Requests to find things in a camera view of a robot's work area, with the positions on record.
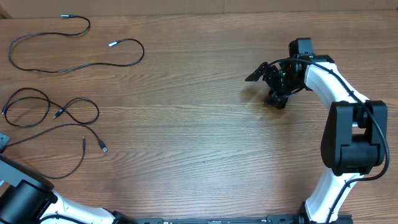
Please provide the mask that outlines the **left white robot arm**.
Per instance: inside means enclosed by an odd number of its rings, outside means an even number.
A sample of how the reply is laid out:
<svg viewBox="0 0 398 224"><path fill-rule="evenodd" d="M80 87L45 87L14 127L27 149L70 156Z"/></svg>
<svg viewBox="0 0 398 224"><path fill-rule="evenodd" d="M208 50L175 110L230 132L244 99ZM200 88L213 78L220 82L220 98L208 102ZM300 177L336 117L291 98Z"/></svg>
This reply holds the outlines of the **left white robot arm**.
<svg viewBox="0 0 398 224"><path fill-rule="evenodd" d="M1 156L1 223L135 223L117 211L63 198L42 174Z"/></svg>

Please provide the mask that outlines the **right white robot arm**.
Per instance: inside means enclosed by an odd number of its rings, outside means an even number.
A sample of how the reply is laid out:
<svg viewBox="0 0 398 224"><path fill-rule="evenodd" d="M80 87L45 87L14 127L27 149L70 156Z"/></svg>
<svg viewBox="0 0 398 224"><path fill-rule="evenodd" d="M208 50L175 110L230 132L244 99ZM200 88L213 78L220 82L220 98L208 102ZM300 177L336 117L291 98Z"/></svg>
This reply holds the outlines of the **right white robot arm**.
<svg viewBox="0 0 398 224"><path fill-rule="evenodd" d="M265 104L285 108L289 97L314 92L328 110L320 152L325 165L315 190L297 214L268 215L264 223L352 223L339 209L358 182L382 177L390 162L386 141L387 105L355 90L329 55L317 55L309 38L289 44L289 57L263 62L246 77L265 81Z"/></svg>

